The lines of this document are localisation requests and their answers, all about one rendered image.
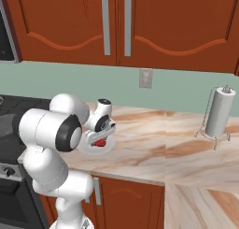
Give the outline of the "grey wall socket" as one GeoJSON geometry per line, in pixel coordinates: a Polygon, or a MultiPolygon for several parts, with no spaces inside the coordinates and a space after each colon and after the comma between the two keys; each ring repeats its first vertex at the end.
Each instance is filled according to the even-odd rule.
{"type": "Polygon", "coordinates": [[[150,89],[152,87],[153,70],[141,68],[139,70],[139,87],[150,89]]]}

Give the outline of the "white paper towel roll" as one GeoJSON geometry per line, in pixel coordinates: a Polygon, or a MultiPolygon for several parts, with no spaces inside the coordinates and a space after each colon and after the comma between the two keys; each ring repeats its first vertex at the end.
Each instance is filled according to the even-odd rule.
{"type": "Polygon", "coordinates": [[[229,119],[236,91],[228,85],[217,87],[205,127],[211,137],[222,136],[229,119]]]}

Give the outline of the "black oven knob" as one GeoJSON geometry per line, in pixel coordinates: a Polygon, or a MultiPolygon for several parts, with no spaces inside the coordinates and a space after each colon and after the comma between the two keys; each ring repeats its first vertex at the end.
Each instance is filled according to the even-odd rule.
{"type": "Polygon", "coordinates": [[[11,176],[11,175],[13,175],[15,173],[15,170],[13,168],[11,168],[11,167],[5,167],[4,171],[5,171],[5,175],[7,177],[9,177],[9,176],[11,176]]]}

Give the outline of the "black microwave oven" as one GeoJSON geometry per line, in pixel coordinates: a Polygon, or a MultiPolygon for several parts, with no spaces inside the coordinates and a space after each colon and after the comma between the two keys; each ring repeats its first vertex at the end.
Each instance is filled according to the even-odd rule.
{"type": "Polygon", "coordinates": [[[7,1],[0,0],[0,63],[19,63],[21,53],[15,36],[7,1]]]}

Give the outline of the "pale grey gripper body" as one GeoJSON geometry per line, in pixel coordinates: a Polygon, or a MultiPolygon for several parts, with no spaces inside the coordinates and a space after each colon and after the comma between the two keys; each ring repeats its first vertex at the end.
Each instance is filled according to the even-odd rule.
{"type": "Polygon", "coordinates": [[[105,137],[113,135],[115,131],[116,131],[115,123],[108,125],[106,129],[101,132],[93,132],[88,130],[83,135],[83,142],[85,145],[91,145],[95,141],[98,141],[101,138],[105,138],[105,137]]]}

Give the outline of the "white round plate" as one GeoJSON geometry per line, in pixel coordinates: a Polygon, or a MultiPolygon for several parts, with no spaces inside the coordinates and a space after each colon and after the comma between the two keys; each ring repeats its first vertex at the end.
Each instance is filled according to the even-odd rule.
{"type": "Polygon", "coordinates": [[[91,144],[87,143],[87,136],[86,134],[82,135],[82,138],[77,146],[77,149],[82,152],[85,153],[87,155],[102,155],[105,154],[109,151],[111,151],[114,146],[115,146],[116,140],[114,138],[113,135],[108,136],[106,141],[105,141],[105,145],[104,146],[92,146],[91,144]]]}

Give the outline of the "red raw steak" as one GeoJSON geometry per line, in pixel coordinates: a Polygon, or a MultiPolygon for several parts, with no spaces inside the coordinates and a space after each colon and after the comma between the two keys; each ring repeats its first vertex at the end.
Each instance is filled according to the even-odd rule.
{"type": "Polygon", "coordinates": [[[105,144],[106,144],[106,140],[105,139],[99,139],[98,141],[95,141],[94,143],[93,143],[93,145],[95,146],[95,147],[104,147],[105,146],[105,144]]]}

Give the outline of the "black oven front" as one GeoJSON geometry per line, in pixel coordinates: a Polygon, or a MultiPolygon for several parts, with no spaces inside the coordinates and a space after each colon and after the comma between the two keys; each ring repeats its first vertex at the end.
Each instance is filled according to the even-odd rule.
{"type": "Polygon", "coordinates": [[[0,229],[49,229],[39,195],[22,165],[0,163],[0,229]],[[7,177],[5,167],[15,173],[7,177]]]}

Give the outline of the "black hob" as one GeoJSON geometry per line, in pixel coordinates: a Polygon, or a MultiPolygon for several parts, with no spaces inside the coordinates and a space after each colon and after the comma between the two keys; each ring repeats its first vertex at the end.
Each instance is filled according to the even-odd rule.
{"type": "Polygon", "coordinates": [[[30,108],[49,108],[49,99],[0,94],[0,163],[16,165],[25,150],[19,137],[13,132],[12,122],[16,115],[30,108]]]}

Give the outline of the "brown upper cupboard door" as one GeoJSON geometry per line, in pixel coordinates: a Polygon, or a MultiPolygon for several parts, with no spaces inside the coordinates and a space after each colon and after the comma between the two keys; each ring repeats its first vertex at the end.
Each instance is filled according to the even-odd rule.
{"type": "Polygon", "coordinates": [[[119,65],[239,76],[239,0],[132,0],[130,57],[116,10],[119,65]]]}
{"type": "Polygon", "coordinates": [[[7,0],[25,61],[114,65],[115,0],[108,0],[110,56],[104,52],[101,0],[7,0]]]}

